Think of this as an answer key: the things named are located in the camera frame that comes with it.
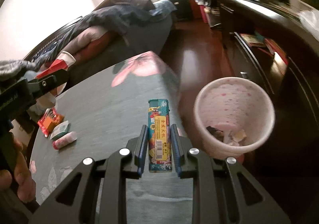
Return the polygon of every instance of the dark wooden cabinet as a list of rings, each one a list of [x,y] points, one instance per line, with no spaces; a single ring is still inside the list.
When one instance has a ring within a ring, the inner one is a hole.
[[[318,223],[319,42],[300,22],[264,4],[218,0],[222,39],[235,76],[260,85],[271,97],[276,123],[268,141],[254,151],[254,173],[293,223]],[[255,30],[287,54],[283,71],[275,57],[246,44]]]

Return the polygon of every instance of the human hand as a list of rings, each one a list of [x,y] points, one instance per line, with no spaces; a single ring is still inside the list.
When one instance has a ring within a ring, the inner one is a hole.
[[[17,163],[14,169],[14,179],[19,187],[17,196],[26,203],[35,198],[35,181],[31,177],[31,172],[27,166],[27,162],[21,153],[23,146],[17,139],[13,138],[13,144],[17,151]],[[12,176],[8,170],[0,171],[0,190],[8,189],[12,183]]]

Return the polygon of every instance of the white plastic bag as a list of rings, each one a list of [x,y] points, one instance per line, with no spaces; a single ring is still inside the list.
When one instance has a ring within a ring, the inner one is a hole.
[[[299,17],[302,25],[319,41],[319,11],[301,11]]]

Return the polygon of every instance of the green packet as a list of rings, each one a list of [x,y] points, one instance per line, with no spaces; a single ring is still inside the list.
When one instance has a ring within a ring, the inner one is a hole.
[[[60,123],[59,125],[57,125],[53,129],[51,136],[50,136],[50,139],[57,140],[57,139],[63,137],[68,132],[69,132],[69,121],[66,120],[66,121]]]

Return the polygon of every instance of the barcode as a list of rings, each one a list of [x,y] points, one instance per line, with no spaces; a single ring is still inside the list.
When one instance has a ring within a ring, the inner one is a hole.
[[[163,142],[161,140],[155,141],[155,159],[163,159]]]

